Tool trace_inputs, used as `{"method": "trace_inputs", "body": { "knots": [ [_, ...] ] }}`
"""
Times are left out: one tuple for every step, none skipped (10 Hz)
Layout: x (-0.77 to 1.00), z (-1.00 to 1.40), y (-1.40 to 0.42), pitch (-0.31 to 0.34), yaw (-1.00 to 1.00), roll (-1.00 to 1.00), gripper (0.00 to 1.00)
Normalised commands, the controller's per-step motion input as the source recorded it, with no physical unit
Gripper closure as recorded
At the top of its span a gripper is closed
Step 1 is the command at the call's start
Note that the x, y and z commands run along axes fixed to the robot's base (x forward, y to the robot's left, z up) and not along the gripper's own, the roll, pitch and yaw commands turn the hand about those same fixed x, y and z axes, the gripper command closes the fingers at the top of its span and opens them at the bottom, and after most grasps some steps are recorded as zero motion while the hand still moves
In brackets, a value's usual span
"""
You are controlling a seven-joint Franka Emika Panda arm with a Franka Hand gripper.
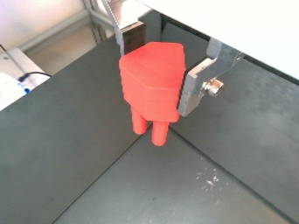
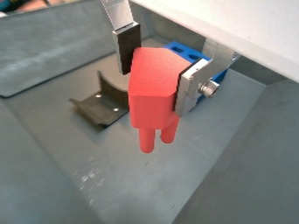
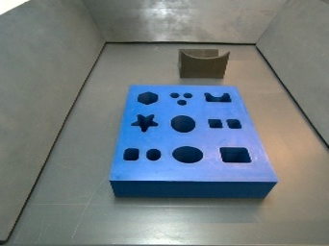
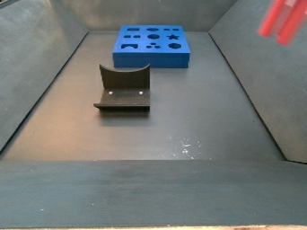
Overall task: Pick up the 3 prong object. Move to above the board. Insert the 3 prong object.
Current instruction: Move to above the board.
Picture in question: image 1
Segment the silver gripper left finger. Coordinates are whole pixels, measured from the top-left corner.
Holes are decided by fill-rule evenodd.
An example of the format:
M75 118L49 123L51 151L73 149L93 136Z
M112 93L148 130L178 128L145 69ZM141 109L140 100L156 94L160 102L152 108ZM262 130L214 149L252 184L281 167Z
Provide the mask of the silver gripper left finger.
M120 54L125 55L145 43L145 24L138 18L146 13L146 7L136 0L101 0L114 27Z

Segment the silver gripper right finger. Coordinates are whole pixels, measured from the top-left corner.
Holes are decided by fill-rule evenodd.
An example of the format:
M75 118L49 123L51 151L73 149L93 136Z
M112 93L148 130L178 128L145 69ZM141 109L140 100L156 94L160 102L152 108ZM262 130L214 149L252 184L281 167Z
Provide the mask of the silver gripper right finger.
M177 110L186 116L198 106L201 97L214 97L224 87L217 77L224 74L242 59L244 53L229 45L209 39L208 57L188 71L184 77Z

